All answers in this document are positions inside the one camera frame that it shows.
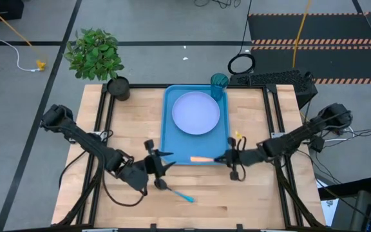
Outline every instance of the wooden table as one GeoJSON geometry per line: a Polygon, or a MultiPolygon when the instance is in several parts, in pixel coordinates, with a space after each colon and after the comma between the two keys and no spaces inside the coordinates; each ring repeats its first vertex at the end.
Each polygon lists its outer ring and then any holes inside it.
{"type": "MultiPolygon", "coordinates": [[[[77,125],[92,131],[99,104],[101,85],[86,85],[77,117],[77,125]]],[[[131,97],[125,102],[116,101],[111,129],[114,131],[108,146],[119,148],[143,159],[147,152],[143,142],[153,139],[155,146],[160,142],[162,99],[165,89],[131,89],[131,97]]],[[[256,143],[269,138],[265,106],[261,90],[227,89],[231,132],[240,132],[247,137],[247,147],[255,148],[256,143]]],[[[278,97],[286,131],[301,126],[301,118],[292,86],[278,86],[278,97]]],[[[272,95],[269,95],[274,127],[272,95]]],[[[105,124],[106,108],[102,126],[105,124]]],[[[81,147],[70,146],[67,163],[82,151],[81,147]]],[[[81,194],[88,156],[72,165],[62,180],[53,223],[60,221],[72,208],[81,194]]],[[[301,153],[292,158],[298,195],[311,213],[325,224],[318,189],[310,159],[301,153]]],[[[149,228],[223,228],[235,229],[243,224],[245,229],[283,229],[283,215],[274,167],[270,164],[255,164],[246,168],[244,182],[231,181],[230,169],[225,166],[173,166],[164,180],[175,190],[195,198],[190,204],[170,191],[159,191],[148,182],[149,195],[135,207],[118,206],[107,197],[101,186],[95,227],[149,228]]],[[[120,202],[134,203],[140,197],[127,184],[106,174],[107,187],[120,202]]],[[[287,197],[290,219],[296,224],[292,202],[287,197]]],[[[91,199],[86,203],[84,222],[88,221],[91,199]]]]}

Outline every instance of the potted plant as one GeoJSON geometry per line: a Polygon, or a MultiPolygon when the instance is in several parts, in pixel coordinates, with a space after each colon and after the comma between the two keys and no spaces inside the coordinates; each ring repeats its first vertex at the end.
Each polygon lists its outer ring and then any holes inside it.
{"type": "Polygon", "coordinates": [[[76,70],[78,79],[108,81],[107,90],[119,101],[129,98],[129,82],[126,78],[118,76],[117,71],[122,70],[119,57],[118,41],[110,33],[101,29],[81,29],[82,37],[78,37],[75,44],[68,42],[68,52],[65,59],[70,62],[70,70],[76,70]]]}

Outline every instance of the black metal frame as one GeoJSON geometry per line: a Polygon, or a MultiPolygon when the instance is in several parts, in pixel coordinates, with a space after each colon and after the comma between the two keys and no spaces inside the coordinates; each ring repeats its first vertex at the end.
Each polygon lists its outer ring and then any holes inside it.
{"type": "MultiPolygon", "coordinates": [[[[171,85],[172,84],[130,84],[130,88],[168,88],[171,85]]],[[[268,95],[268,91],[270,91],[272,93],[272,96],[273,96],[273,101],[274,101],[274,106],[275,106],[275,109],[276,109],[276,116],[277,116],[278,126],[279,126],[279,129],[280,129],[280,132],[285,131],[284,124],[283,124],[283,116],[281,115],[280,103],[279,103],[279,100],[278,100],[277,89],[276,89],[275,84],[274,85],[255,85],[255,86],[253,86],[251,84],[248,85],[248,86],[239,86],[239,85],[234,86],[233,85],[233,86],[228,86],[228,88],[242,88],[242,89],[250,88],[250,89],[260,89],[260,90],[262,90],[263,100],[264,100],[264,105],[265,105],[265,112],[266,112],[266,117],[267,117],[267,124],[268,124],[268,127],[269,127],[269,133],[270,133],[270,136],[271,136],[271,134],[274,133],[274,124],[273,124],[273,120],[272,120],[272,112],[271,112],[271,107],[270,107],[270,102],[269,102],[269,95],[268,95]]],[[[106,98],[106,89],[105,89],[105,84],[103,84],[102,90],[101,90],[98,112],[97,112],[97,118],[96,118],[96,121],[95,121],[95,130],[96,131],[98,131],[99,128],[100,128],[100,121],[101,121],[102,113],[103,113],[103,109],[104,109],[105,98],[106,98]]],[[[110,129],[111,118],[112,118],[114,107],[115,107],[114,98],[111,97],[110,101],[109,101],[108,113],[107,113],[107,117],[106,117],[106,125],[105,125],[105,129],[104,129],[105,131],[110,129]]],[[[289,180],[290,184],[293,186],[293,190],[296,192],[294,174],[293,174],[293,169],[292,169],[292,164],[291,164],[290,158],[285,157],[285,162],[286,162],[286,167],[287,167],[288,180],[289,180]]],[[[93,156],[90,155],[90,158],[89,158],[88,163],[87,163],[87,170],[86,170],[86,173],[85,173],[83,190],[86,189],[86,187],[88,186],[88,183],[91,179],[90,177],[91,177],[92,168],[93,168],[93,156]]],[[[89,221],[88,221],[88,225],[91,225],[91,226],[93,226],[94,222],[95,222],[95,215],[96,215],[98,199],[99,199],[99,188],[100,188],[100,184],[98,184],[96,186],[96,188],[94,189],[94,194],[93,194],[93,199],[92,199],[92,204],[91,204],[91,209],[90,209],[90,217],[89,217],[89,221]]],[[[291,226],[291,222],[290,222],[289,207],[288,207],[288,204],[287,204],[287,197],[286,197],[286,194],[285,194],[284,187],[280,183],[278,184],[278,189],[279,189],[279,194],[280,194],[281,210],[283,212],[284,224],[285,224],[285,227],[288,228],[288,227],[291,226]]],[[[294,211],[295,211],[297,226],[303,226],[303,220],[302,220],[301,213],[296,206],[294,206],[294,211]]],[[[84,216],[84,207],[80,210],[80,212],[78,214],[77,225],[82,224],[83,216],[84,216]]],[[[234,230],[233,229],[222,229],[221,231],[234,231],[234,230]]]]}

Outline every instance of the blue brush handle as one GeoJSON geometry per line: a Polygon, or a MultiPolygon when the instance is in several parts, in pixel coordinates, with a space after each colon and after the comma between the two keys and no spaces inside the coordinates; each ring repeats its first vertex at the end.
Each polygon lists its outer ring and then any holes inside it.
{"type": "Polygon", "coordinates": [[[186,199],[188,202],[190,202],[190,203],[194,203],[194,198],[193,198],[193,197],[186,196],[186,195],[181,194],[181,193],[179,193],[179,192],[177,192],[177,191],[175,191],[175,190],[172,190],[172,189],[170,189],[170,190],[171,190],[173,193],[177,194],[178,196],[180,196],[180,197],[186,199]]]}

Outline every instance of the blue tray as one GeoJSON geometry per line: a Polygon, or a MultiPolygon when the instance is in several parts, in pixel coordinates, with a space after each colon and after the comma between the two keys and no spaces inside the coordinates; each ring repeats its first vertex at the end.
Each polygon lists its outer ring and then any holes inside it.
{"type": "Polygon", "coordinates": [[[229,149],[227,138],[230,136],[229,106],[227,93],[219,100],[220,120],[211,131],[203,135],[190,135],[180,130],[174,123],[171,111],[175,101],[188,92],[203,92],[210,95],[209,85],[173,85],[164,93],[160,151],[173,152],[173,155],[162,157],[165,162],[176,162],[183,165],[213,165],[214,162],[191,162],[190,157],[215,158],[229,149]]]}

